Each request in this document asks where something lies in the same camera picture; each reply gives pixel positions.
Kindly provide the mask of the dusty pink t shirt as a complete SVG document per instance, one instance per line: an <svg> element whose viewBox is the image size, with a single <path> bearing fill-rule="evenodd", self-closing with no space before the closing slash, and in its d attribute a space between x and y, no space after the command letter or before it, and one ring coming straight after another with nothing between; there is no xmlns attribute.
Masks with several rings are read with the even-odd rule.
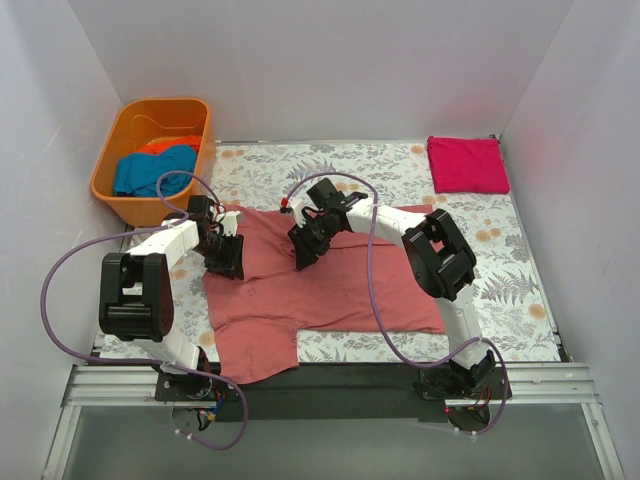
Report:
<svg viewBox="0 0 640 480"><path fill-rule="evenodd" d="M382 239L369 247L367 235L342 232L317 263L298 271L287 235L293 219L238 210L244 279L203 277L223 376L248 384L296 367L302 329L444 333L402 248Z"/></svg>

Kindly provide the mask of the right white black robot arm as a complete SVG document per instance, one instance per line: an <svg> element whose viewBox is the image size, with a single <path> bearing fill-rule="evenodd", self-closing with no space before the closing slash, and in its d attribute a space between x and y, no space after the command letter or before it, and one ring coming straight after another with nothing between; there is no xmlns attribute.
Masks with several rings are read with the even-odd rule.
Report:
<svg viewBox="0 0 640 480"><path fill-rule="evenodd" d="M288 236L296 267L306 269L329 250L339 233L362 233L402 248L412 275L436 302L445 326L449 353L433 363L415 362L423 371L422 389L434 397L458 395L488 401L497 353L484 338L473 301L477 260L451 215L437 209L418 214L384 206L377 192L339 191L330 173L313 175L309 204L287 194L280 211L294 218Z"/></svg>

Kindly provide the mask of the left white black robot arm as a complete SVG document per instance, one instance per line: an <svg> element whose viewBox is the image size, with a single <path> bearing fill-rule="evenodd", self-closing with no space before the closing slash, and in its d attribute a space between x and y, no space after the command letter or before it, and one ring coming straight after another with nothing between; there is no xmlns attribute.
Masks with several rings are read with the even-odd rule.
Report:
<svg viewBox="0 0 640 480"><path fill-rule="evenodd" d="M174 325L170 271L194 251L207 272L242 280L242 219L241 212L227 213L212 198L194 195L186 211L168 214L142 243L102 261L100 329L151 358L162 396L216 402L226 393L226 384L213 379L204 349Z"/></svg>

